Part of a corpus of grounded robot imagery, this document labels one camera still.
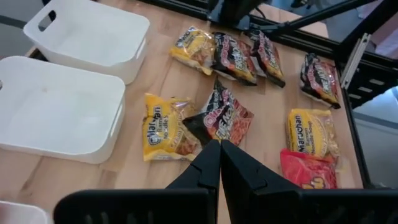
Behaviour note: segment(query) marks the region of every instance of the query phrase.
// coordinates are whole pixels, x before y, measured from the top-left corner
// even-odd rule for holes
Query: wooden table
[[[144,162],[142,159],[142,118],[144,93],[163,98],[190,97],[201,107],[213,87],[215,76],[207,77],[176,62],[169,48],[192,25],[209,29],[198,19],[176,12],[127,0],[103,0],[103,3],[146,16],[150,20],[149,50],[134,83],[126,88],[126,115],[112,156],[100,165],[54,159],[0,150],[0,200],[38,205],[48,212],[65,195],[81,189],[161,189],[189,165],[185,161]],[[270,6],[261,6],[268,19],[290,21],[297,15]],[[322,23],[303,28],[327,37]],[[303,96],[298,88],[299,71],[305,52],[277,44],[286,87],[280,89],[259,78],[256,87],[241,86],[222,79],[235,97],[255,116],[240,148],[275,172],[279,171],[279,152],[286,147],[285,122],[292,108],[325,106]],[[333,110],[338,143],[345,168],[338,174],[343,188],[361,188],[346,110]],[[220,188],[219,223],[229,223],[223,188]]]

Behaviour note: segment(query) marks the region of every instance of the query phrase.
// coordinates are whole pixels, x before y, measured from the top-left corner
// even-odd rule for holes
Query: maruchan ramen package
[[[215,32],[216,51],[213,68],[222,76],[243,85],[257,85],[254,65],[250,59],[250,46],[228,34]]]
[[[313,156],[291,152],[280,152],[283,176],[303,189],[337,189],[333,164]]]
[[[293,109],[287,129],[291,151],[329,161],[335,161],[340,155],[330,111]]]
[[[251,31],[248,36],[254,41],[251,59],[258,75],[267,77],[272,83],[285,87],[284,74],[280,69],[277,48],[260,30]]]
[[[212,139],[227,139],[239,145],[254,116],[218,80],[203,111],[183,120],[184,125],[200,140],[202,146]]]
[[[192,26],[177,40],[170,53],[178,61],[211,75],[215,47],[213,34]]]
[[[146,94],[147,116],[142,125],[144,160],[194,160],[200,152],[198,139],[182,124],[195,112],[188,99],[162,98]]]
[[[336,68],[321,62],[315,54],[307,54],[300,73],[300,89],[314,100],[340,108],[336,86]]]

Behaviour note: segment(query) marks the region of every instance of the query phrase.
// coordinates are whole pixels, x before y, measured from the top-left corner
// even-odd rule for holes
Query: bin handle hole
[[[54,10],[51,10],[46,17],[44,17],[40,22],[39,22],[39,30],[40,31],[45,31],[47,27],[57,18],[57,13]]]

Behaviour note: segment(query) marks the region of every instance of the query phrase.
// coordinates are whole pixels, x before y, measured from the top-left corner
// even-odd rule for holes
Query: white plastic bin
[[[0,148],[98,164],[124,116],[118,77],[26,57],[0,60]]]
[[[44,210],[32,205],[0,201],[1,224],[52,224]]]
[[[49,12],[55,20],[40,31]],[[147,18],[90,0],[51,0],[24,27],[53,63],[114,75],[131,83],[146,54]]]

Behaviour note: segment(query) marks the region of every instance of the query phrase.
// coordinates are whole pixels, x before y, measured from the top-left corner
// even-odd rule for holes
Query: cable
[[[263,19],[267,19],[266,15],[264,15],[264,13],[263,13],[258,7],[255,7],[254,9],[255,9],[257,12],[259,12],[259,14],[262,16]]]

